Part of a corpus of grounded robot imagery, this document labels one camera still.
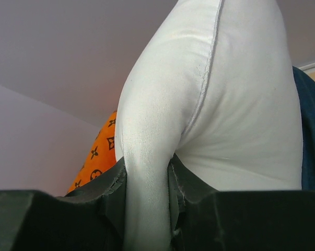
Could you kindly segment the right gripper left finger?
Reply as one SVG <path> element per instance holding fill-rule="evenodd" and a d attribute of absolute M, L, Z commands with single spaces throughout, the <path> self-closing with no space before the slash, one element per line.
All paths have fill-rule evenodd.
<path fill-rule="evenodd" d="M 63 197 L 0 190 L 0 250 L 121 250 L 123 160 Z"/>

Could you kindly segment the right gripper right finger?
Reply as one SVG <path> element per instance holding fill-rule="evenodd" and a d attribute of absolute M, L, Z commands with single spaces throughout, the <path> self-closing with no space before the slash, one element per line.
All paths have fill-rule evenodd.
<path fill-rule="evenodd" d="M 174 250 L 315 250 L 315 192 L 221 192 L 168 166 Z"/>

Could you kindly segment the white pillow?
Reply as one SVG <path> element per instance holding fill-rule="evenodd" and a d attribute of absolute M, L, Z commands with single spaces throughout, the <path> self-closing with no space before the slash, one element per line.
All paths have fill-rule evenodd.
<path fill-rule="evenodd" d="M 125 250 L 170 250 L 174 155 L 220 191 L 299 190 L 302 126 L 276 1 L 178 1 L 122 89 Z"/>

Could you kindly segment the blue pillowcase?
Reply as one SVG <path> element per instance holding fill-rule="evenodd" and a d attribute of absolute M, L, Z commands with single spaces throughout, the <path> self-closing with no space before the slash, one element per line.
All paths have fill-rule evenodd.
<path fill-rule="evenodd" d="M 300 101 L 303 157 L 301 186 L 315 191 L 315 81 L 302 70 L 293 67 L 293 76 Z"/>

